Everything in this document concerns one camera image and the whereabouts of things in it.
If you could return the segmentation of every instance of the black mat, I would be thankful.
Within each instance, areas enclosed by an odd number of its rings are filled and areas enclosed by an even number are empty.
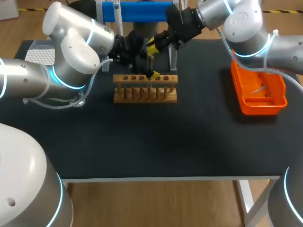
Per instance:
[[[30,42],[16,58],[24,58]],[[63,178],[280,175],[302,147],[303,100],[286,81],[288,106],[274,117],[241,113],[221,41],[178,52],[178,104],[114,105],[111,66],[81,108],[0,102],[0,122],[33,136]],[[157,62],[167,72],[167,56]]]

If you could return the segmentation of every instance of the orange tray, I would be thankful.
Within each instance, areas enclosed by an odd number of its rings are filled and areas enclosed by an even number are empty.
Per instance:
[[[247,71],[235,61],[232,61],[231,70],[241,110],[245,115],[276,115],[287,106],[286,86],[280,75]]]

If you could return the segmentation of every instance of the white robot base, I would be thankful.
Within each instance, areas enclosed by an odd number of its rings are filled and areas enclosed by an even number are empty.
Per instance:
[[[71,199],[42,147],[0,124],[0,226],[71,227]]]

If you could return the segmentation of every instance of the yellow black tape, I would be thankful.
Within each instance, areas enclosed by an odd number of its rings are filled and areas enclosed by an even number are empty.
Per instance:
[[[19,9],[19,11],[47,11],[47,9]]]
[[[303,10],[264,10],[263,13],[303,13]]]
[[[19,11],[47,11],[47,9],[19,9]],[[263,13],[303,13],[303,10],[263,10]]]

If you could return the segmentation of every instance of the floor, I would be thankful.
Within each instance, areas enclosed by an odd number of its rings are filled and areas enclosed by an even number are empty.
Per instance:
[[[47,8],[51,0],[18,0],[20,8]],[[195,1],[189,0],[194,7]],[[303,10],[302,0],[266,0],[263,9]],[[0,56],[13,58],[22,40],[45,39],[45,12],[20,12],[18,18],[0,21]],[[271,32],[302,35],[302,14],[264,14]],[[165,23],[159,30],[166,28]],[[124,31],[132,29],[125,23]],[[197,38],[216,39],[216,31],[203,30]],[[267,180],[250,180],[254,200]],[[74,226],[90,227],[241,227],[242,214],[233,181],[75,183],[69,193],[74,204]],[[267,227],[264,218],[258,225]]]

